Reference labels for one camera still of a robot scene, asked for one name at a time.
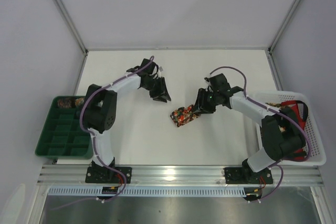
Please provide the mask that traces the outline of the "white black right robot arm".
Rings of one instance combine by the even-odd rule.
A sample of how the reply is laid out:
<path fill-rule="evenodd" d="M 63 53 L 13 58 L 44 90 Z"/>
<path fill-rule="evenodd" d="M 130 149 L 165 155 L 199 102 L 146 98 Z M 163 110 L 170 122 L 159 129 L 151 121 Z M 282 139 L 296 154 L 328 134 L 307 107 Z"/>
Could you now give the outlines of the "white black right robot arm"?
<path fill-rule="evenodd" d="M 242 113 L 261 128 L 262 148 L 245 159 L 238 169 L 243 182 L 253 183 L 268 167 L 306 146 L 307 136 L 291 108 L 274 108 L 253 100 L 245 88 L 231 87 L 222 73 L 205 81 L 208 86 L 198 90 L 193 113 L 212 114 L 221 105 Z"/>

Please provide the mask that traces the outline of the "colourful patterned necktie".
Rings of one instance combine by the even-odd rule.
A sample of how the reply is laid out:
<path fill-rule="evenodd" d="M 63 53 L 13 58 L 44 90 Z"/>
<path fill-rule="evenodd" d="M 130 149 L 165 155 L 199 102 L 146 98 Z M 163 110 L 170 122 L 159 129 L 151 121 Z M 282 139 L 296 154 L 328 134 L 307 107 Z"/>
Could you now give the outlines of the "colourful patterned necktie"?
<path fill-rule="evenodd" d="M 198 119 L 201 115 L 193 112 L 194 105 L 191 104 L 187 107 L 180 107 L 174 110 L 170 114 L 170 118 L 175 124 L 176 127 L 184 126 L 196 119 Z"/>

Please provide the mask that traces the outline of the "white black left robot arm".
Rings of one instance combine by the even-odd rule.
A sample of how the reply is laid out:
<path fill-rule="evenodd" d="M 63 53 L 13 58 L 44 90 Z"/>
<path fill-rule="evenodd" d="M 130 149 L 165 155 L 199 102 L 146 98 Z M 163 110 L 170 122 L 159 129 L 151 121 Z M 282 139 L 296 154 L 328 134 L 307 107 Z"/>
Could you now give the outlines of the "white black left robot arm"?
<path fill-rule="evenodd" d="M 112 152 L 108 131 L 114 125 L 117 103 L 130 92 L 143 88 L 154 101 L 171 101 L 161 68 L 154 62 L 154 56 L 144 58 L 139 66 L 128 69 L 124 75 L 105 86 L 92 84 L 88 87 L 82 106 L 79 124 L 90 134 L 92 164 L 115 171 L 115 155 Z"/>

